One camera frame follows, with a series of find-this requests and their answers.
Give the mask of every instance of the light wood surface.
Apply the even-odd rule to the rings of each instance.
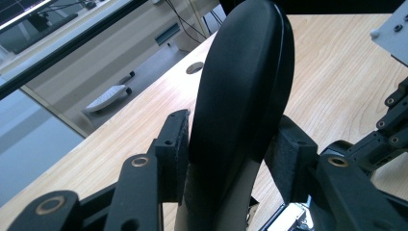
[[[387,15],[296,15],[293,25],[296,61],[293,89],[285,114],[319,145],[356,142],[375,129],[386,113],[384,99],[408,75],[408,69],[370,41],[369,32]],[[124,160],[145,153],[168,114],[194,111],[200,72],[186,74],[189,65],[204,62],[209,38],[100,129],[47,170],[0,209],[0,230],[38,196],[72,190],[84,198],[117,180]],[[376,175],[376,185],[408,199],[408,170],[402,165]],[[250,230],[258,230],[280,205],[281,198],[268,169],[262,165],[253,195],[261,205]],[[165,206],[165,229],[172,230],[175,206]]]

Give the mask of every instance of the bolt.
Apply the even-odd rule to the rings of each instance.
[[[402,25],[401,24],[398,24],[398,25],[396,25],[395,27],[394,27],[394,31],[395,32],[399,32],[400,30],[402,30]]]
[[[348,167],[348,162],[340,157],[329,157],[327,161],[335,167]]]
[[[40,203],[36,208],[36,214],[38,215],[48,215],[56,212],[65,204],[65,197],[62,195],[57,195],[48,198],[42,203]]]
[[[372,39],[377,39],[380,36],[380,32],[378,29],[374,29],[370,32],[370,36]]]
[[[387,103],[388,103],[388,104],[393,104],[393,103],[394,103],[394,99],[393,99],[393,98],[387,99]]]
[[[137,157],[132,161],[132,166],[134,167],[143,167],[147,165],[149,159],[147,157]]]

